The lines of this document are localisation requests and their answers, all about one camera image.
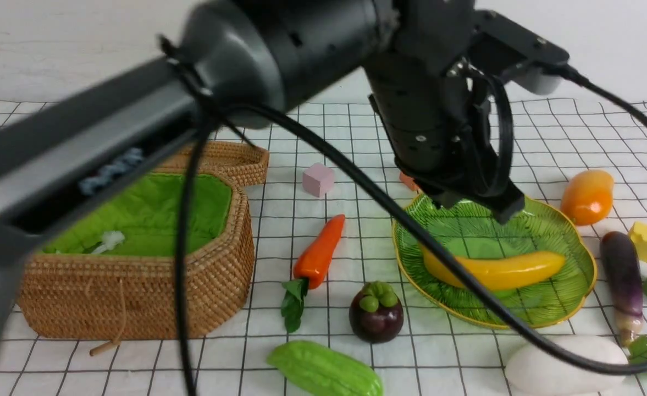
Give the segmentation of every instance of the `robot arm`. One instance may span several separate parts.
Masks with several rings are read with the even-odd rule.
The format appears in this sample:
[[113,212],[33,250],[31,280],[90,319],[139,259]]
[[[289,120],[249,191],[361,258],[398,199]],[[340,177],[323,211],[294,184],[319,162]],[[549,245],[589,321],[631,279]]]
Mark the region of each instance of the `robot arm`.
[[[546,94],[541,68],[568,60],[471,0],[211,0],[179,50],[221,105],[283,112],[362,66],[398,167],[437,205],[466,198],[500,222],[523,193],[497,169],[510,149],[489,145],[491,85],[468,87],[464,71]],[[0,130],[0,337],[29,256],[191,142],[205,117],[160,57]]]

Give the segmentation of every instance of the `eggplant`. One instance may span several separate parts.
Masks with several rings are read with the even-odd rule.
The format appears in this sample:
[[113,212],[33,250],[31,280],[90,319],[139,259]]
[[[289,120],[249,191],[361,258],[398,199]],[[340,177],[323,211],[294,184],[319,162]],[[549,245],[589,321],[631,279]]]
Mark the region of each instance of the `eggplant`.
[[629,236],[611,231],[602,238],[600,255],[614,303],[619,340],[627,347],[643,329],[643,282],[638,254]]

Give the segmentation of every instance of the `green plate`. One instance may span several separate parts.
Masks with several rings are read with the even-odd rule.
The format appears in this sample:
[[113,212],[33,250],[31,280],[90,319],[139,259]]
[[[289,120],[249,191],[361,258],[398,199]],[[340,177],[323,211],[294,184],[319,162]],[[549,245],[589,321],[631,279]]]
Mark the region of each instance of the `green plate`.
[[[486,208],[471,201],[437,210],[427,195],[418,195],[405,210],[456,256],[501,259],[537,250],[565,256],[565,265],[549,280],[496,293],[507,308],[534,328],[552,326],[574,315],[597,280],[597,265],[574,225],[545,203],[527,198],[524,211],[506,225],[496,223]],[[406,228],[394,222],[392,233],[399,268],[422,295],[465,321],[508,328],[471,291],[431,276],[416,238]]]

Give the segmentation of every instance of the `bitter gourd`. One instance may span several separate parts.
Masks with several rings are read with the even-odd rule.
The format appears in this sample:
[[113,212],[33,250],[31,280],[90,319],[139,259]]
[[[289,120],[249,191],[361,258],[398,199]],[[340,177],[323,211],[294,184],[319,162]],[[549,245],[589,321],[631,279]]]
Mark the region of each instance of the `bitter gourd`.
[[383,396],[381,379],[371,367],[338,351],[304,340],[275,348],[267,363],[313,396]]

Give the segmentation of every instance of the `toy carrot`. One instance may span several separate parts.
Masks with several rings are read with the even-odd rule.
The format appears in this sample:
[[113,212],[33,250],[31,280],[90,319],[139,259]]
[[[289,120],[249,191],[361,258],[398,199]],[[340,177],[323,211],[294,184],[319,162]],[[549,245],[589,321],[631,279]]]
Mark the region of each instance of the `toy carrot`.
[[293,280],[283,282],[286,290],[281,301],[281,316],[287,333],[297,331],[301,326],[303,299],[309,290],[321,286],[328,275],[328,268],[345,226],[345,215],[331,218],[323,227],[316,240],[303,251],[294,265]]

